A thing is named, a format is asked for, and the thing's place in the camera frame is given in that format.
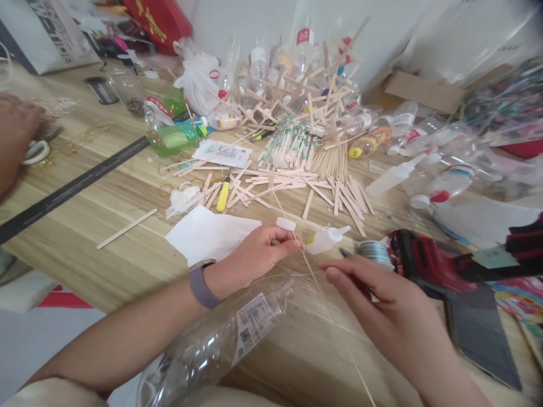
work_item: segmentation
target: glass jar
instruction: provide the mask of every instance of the glass jar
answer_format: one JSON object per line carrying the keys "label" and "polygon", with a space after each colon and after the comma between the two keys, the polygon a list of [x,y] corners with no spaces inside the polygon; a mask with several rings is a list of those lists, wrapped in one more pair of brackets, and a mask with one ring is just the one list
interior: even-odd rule
{"label": "glass jar", "polygon": [[119,66],[108,70],[109,84],[113,86],[126,109],[135,117],[145,115],[143,109],[144,92],[133,67]]}

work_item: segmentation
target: white plastic bag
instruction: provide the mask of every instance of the white plastic bag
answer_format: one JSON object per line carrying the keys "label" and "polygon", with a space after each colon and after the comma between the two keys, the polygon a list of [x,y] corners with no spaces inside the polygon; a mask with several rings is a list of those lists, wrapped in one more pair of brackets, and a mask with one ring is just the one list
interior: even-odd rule
{"label": "white plastic bag", "polygon": [[185,99],[193,111],[200,116],[209,115],[217,105],[215,95],[219,93],[219,86],[209,77],[209,73],[219,70],[219,61],[198,50],[190,38],[175,42],[174,49],[184,57],[185,68],[183,76],[174,82],[174,86],[183,88]]}

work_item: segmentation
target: watch strap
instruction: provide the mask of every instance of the watch strap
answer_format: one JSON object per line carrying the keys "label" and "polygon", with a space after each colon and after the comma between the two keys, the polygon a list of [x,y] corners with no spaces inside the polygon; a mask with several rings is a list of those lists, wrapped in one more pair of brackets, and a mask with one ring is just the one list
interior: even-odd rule
{"label": "watch strap", "polygon": [[198,302],[207,309],[213,309],[222,303],[209,289],[204,279],[204,268],[212,263],[199,265],[189,273],[191,291]]}

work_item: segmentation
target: smartwatch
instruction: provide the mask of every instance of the smartwatch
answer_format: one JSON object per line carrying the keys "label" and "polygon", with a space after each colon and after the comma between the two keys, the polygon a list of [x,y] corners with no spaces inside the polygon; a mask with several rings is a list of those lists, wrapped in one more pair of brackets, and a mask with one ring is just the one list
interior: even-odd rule
{"label": "smartwatch", "polygon": [[191,283],[191,291],[198,302],[207,309],[213,309],[222,300],[219,300],[209,289],[204,279],[204,269],[212,264],[215,264],[215,260],[209,259],[201,261],[192,266],[189,272],[189,280]]}

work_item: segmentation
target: metal ruler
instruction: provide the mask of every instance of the metal ruler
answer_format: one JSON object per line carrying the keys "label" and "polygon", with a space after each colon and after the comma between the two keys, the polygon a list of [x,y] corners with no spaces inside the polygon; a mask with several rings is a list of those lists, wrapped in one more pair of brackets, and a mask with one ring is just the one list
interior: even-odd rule
{"label": "metal ruler", "polygon": [[40,202],[35,203],[30,208],[21,212],[19,215],[8,220],[6,223],[0,226],[0,245],[21,233],[34,222],[43,218],[57,206],[62,205],[86,187],[94,184],[104,175],[108,174],[122,163],[134,157],[134,155],[140,151],[143,151],[148,145],[149,141],[147,141],[147,138],[143,136],[142,138],[133,142],[131,145],[102,161],[96,167],[77,177],[75,180],[67,183],[62,188],[57,189]]}

